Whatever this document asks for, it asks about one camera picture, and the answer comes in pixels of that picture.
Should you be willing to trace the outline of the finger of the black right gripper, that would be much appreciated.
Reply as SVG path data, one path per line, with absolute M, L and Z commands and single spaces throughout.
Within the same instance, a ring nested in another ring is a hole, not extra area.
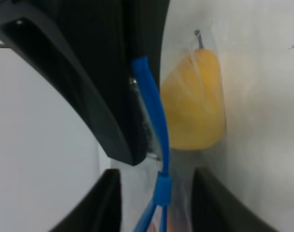
M 94 135 L 141 135 L 143 120 L 130 93 L 131 62 L 147 56 L 155 82 L 160 77 L 167 0 L 17 0 L 33 17 L 18 44 L 35 68 L 77 111 Z M 35 24 L 55 26 L 87 72 L 107 110 L 82 97 L 84 80 Z
M 121 4 L 0 4 L 0 40 L 59 92 L 108 157 L 145 159 Z

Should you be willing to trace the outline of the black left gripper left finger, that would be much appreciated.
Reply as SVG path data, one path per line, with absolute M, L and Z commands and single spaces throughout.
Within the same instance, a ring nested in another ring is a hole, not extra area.
M 51 231 L 119 232 L 120 228 L 120 171 L 107 169 L 85 198 Z

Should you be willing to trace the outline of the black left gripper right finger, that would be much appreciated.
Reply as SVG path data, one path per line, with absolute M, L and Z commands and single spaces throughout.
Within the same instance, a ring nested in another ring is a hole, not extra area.
M 191 188 L 194 232 L 274 232 L 243 205 L 208 168 L 196 168 Z

